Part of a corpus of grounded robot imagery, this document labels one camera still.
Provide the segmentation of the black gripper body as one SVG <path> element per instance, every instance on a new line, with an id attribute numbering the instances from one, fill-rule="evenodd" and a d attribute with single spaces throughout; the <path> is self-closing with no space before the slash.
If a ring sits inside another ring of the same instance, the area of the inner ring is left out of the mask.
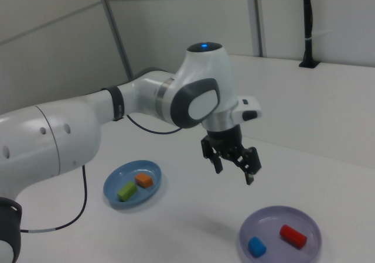
<path id="1" fill-rule="evenodd" d="M 239 158 L 243 151 L 239 124 L 225 131 L 207 131 L 207 140 L 222 157 Z"/>

